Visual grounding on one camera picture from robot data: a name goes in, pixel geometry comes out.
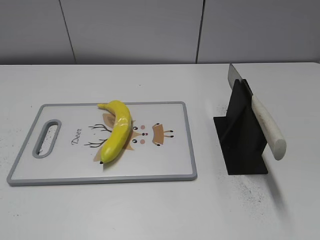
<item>banana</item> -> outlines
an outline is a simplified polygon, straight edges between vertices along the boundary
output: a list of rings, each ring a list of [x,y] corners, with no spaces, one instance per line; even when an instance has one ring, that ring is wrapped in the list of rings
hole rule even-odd
[[[101,150],[100,164],[105,164],[114,160],[121,152],[132,130],[132,120],[129,109],[121,101],[114,100],[109,103],[99,103],[97,106],[115,115],[111,136]]]

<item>knife handle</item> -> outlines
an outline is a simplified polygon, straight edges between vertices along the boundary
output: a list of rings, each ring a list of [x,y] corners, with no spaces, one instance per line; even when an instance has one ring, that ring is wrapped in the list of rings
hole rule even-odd
[[[251,107],[262,132],[276,160],[281,160],[287,149],[287,143],[278,125],[256,96],[252,96]]]

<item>table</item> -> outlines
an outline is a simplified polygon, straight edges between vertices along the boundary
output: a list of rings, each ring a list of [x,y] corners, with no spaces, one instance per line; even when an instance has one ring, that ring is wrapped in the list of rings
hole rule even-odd
[[[6,240],[319,239],[320,64],[235,64],[287,140],[268,175],[227,174],[214,116],[227,64],[0,66],[0,232]],[[8,172],[42,104],[184,101],[198,178],[10,187]]]

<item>white cutting board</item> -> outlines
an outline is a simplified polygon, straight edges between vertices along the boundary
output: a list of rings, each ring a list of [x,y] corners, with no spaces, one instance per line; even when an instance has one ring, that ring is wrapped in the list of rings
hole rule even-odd
[[[96,146],[111,135],[113,116],[108,111],[99,109],[96,103],[43,105],[12,166],[8,183],[26,186],[195,179],[197,170],[185,104],[126,105],[134,121],[132,138],[121,156],[107,164],[99,163],[102,145]],[[56,141],[46,157],[37,158],[33,150],[51,120],[61,122]]]

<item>knife holder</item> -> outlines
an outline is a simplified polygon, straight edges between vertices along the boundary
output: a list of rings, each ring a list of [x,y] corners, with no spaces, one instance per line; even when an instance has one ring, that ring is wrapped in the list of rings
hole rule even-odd
[[[245,79],[236,79],[226,116],[214,117],[229,175],[267,174],[262,158],[267,140],[251,107],[252,92]]]

